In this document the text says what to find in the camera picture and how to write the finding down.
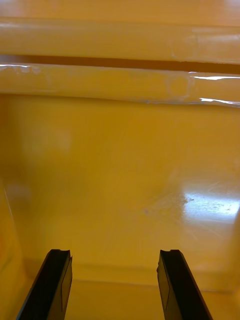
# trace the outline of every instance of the horizontal groove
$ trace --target horizontal groove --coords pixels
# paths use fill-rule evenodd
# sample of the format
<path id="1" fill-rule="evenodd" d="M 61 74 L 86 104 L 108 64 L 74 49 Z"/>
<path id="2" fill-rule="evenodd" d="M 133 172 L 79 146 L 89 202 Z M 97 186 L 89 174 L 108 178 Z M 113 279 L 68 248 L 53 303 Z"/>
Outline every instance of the horizontal groove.
<path id="1" fill-rule="evenodd" d="M 240 65 L 190 62 L 190 61 L 156 61 L 120 58 L 40 56 L 40 55 L 0 55 L 0 63 L 40 64 L 60 66 L 91 66 L 108 68 L 131 68 L 145 70 L 168 70 L 201 73 L 219 73 L 240 75 Z"/>

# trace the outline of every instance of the yellow plastic container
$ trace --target yellow plastic container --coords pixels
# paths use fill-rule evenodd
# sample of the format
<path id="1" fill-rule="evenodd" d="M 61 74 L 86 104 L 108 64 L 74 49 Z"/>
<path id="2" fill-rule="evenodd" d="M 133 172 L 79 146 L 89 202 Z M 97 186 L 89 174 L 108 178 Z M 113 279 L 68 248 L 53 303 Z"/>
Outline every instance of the yellow plastic container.
<path id="1" fill-rule="evenodd" d="M 239 5 L 73 2 L 0 4 L 0 319 L 50 249 L 66 320 L 163 320 L 160 249 L 240 319 Z"/>

